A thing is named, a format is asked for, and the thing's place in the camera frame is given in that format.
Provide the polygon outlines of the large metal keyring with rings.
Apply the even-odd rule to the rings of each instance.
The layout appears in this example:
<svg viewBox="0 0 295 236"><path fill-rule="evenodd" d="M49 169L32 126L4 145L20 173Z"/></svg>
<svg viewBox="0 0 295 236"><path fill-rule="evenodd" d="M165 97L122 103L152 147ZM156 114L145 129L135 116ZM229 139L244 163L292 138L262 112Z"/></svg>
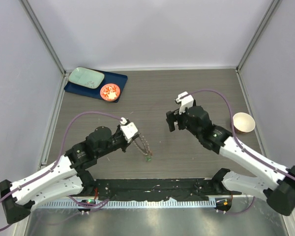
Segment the large metal keyring with rings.
<svg viewBox="0 0 295 236"><path fill-rule="evenodd" d="M141 152L141 154L146 158L146 160L152 158L152 151L150 149L149 143L145 139L143 135L139 135L134 141L133 141L135 147Z"/></svg>

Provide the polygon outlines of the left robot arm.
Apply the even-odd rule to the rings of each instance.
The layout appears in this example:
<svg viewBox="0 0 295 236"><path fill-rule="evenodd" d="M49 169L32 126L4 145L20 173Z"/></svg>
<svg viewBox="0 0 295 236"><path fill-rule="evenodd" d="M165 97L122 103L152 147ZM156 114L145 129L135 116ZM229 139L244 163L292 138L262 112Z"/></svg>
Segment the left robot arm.
<svg viewBox="0 0 295 236"><path fill-rule="evenodd" d="M3 180L0 196L7 223L19 222L38 206L57 198L90 196L95 183L87 169L111 152L118 149L125 152L138 136L139 131L132 122L118 125L115 133L100 126L44 169L18 181Z"/></svg>

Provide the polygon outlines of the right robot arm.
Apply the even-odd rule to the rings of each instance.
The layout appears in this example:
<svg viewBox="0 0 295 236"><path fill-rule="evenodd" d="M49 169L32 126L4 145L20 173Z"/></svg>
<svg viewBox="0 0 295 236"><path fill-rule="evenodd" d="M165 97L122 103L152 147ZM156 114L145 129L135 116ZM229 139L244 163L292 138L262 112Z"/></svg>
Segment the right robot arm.
<svg viewBox="0 0 295 236"><path fill-rule="evenodd" d="M217 194L237 191L252 195L263 201L277 213L289 216L295 209L295 165L288 168L273 162L237 140L227 129L215 125L201 106L168 111L166 121L169 130L188 130L200 144L222 155L254 174L242 176L233 171L221 169L221 177L212 182Z"/></svg>

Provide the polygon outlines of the red patterned small bowl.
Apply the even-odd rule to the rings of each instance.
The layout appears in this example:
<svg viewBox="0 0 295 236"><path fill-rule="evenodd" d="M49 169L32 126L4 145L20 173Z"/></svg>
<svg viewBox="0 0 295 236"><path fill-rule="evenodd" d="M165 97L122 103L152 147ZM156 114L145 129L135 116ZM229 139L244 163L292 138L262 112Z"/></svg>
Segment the red patterned small bowl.
<svg viewBox="0 0 295 236"><path fill-rule="evenodd" d="M100 90L100 96L108 102L116 101L121 94L121 90L116 84L106 84Z"/></svg>

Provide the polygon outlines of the dark blue tray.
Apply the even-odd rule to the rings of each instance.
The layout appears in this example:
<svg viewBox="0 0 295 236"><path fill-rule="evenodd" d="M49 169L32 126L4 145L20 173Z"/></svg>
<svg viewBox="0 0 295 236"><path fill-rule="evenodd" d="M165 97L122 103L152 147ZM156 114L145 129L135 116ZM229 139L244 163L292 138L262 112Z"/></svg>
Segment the dark blue tray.
<svg viewBox="0 0 295 236"><path fill-rule="evenodd" d="M117 103L126 85L126 75L113 72L97 71L104 74L103 81L97 88L87 88L72 82L67 82L64 90L81 96Z"/></svg>

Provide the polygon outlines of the white brown bowl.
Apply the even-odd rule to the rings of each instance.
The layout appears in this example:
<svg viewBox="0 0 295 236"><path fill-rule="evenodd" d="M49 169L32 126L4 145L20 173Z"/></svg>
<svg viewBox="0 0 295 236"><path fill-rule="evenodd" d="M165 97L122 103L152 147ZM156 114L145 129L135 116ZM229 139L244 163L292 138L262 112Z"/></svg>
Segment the white brown bowl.
<svg viewBox="0 0 295 236"><path fill-rule="evenodd" d="M236 133L249 133L252 132L256 127L253 117L243 112L233 115L233 124Z"/></svg>

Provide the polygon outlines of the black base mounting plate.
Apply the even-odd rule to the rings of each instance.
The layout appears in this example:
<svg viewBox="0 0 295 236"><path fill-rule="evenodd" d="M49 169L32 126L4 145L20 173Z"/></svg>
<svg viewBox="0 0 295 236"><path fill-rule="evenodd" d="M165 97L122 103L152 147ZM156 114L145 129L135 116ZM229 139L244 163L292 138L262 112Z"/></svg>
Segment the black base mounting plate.
<svg viewBox="0 0 295 236"><path fill-rule="evenodd" d="M208 196L240 195L221 183L205 178L97 179L79 197L99 200L160 202L173 198L179 202L207 200Z"/></svg>

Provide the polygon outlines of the light green rectangular plate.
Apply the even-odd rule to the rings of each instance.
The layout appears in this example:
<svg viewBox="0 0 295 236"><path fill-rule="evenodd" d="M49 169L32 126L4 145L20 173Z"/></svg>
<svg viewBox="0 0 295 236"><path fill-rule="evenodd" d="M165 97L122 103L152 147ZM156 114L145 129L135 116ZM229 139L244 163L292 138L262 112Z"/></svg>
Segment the light green rectangular plate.
<svg viewBox="0 0 295 236"><path fill-rule="evenodd" d="M103 82L105 75L102 72L84 67L75 68L69 75L68 81L89 89L96 89Z"/></svg>

